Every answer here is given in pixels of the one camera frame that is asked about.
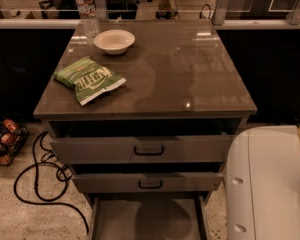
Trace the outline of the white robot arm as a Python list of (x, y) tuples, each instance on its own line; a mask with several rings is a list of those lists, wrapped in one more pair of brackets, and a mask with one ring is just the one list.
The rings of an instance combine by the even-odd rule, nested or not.
[(300, 240), (300, 126), (240, 133), (226, 167), (228, 240)]

